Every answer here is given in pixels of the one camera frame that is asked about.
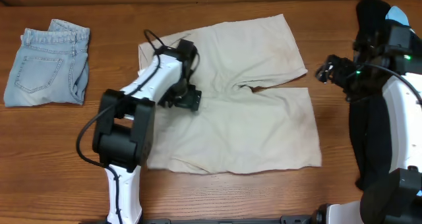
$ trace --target black cable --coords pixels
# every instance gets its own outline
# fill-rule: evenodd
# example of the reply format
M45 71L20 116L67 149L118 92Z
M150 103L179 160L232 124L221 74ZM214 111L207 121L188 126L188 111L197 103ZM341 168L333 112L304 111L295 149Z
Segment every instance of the black cable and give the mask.
M157 52L157 49L152 44L152 41L151 41L148 34L153 35L163 46L166 46L166 45L164 45L163 41L157 35L155 35L151 30L144 30L145 38L148 41L148 43L151 45L152 49L154 49L154 54ZM91 120L89 120L87 122L87 124L80 130L78 138L76 139L76 152L78 153L78 155L81 159L83 159L84 161L86 161L86 162L88 162L92 165L96 165L98 167L102 167L104 169L107 169L111 173L113 173L114 180L116 181L116 196L115 196L116 214L117 214L117 217L119 218L120 224L123 224L123 220L121 218L120 207L119 207L119 176L117 175L115 170L113 170L111 167L106 166L106 165L104 165L100 162L91 160L91 159L87 158L84 154L82 154L82 151L80 150L80 141L82 140L82 137L84 136L85 132L89 129L89 127L92 124L94 124L101 116L103 116L105 113L107 113L110 109L114 109L114 107L119 105L120 102L122 102L124 99L126 99L130 96L133 96L135 93L137 93L157 73L158 69L160 68L161 59L160 59L160 56L158 54L155 54L155 55L158 58L158 64L157 64L156 68L154 69L154 71L152 72L152 74L142 84L137 86L136 89L134 89L132 92L130 92L129 94L126 94L121 99L118 99L114 104L109 105L105 109L101 110L96 116L94 116Z
M349 79L350 77L352 77L352 76L356 75L358 72L360 72L360 71L363 69L363 67L364 67L364 65L360 66L358 69L356 69L356 71L354 71L354 72L352 72L351 74L349 74L349 75L346 77L346 80L347 80L347 79Z
M400 76L398 73L396 73L396 72L394 72L390 69L386 69L382 66L374 65L374 64L371 64L371 63L363 63L363 65L368 66L368 67L373 67L373 68L376 68L376 69L379 69L379 70L383 70L384 72L388 72L389 74L391 74L391 75L395 76L396 78L398 78L399 80L401 80L415 94L415 96L416 96L416 98L419 102L419 105L422 108L422 97L421 97L421 95L416 90L416 88L414 88L412 86L412 84L410 84L410 82L407 81L403 76Z
M198 52L196 52L196 55L198 56L198 61L196 62L195 68L192 69L192 74L191 76L195 73L195 71L197 70L197 68L199 67L199 63L200 63L200 55Z

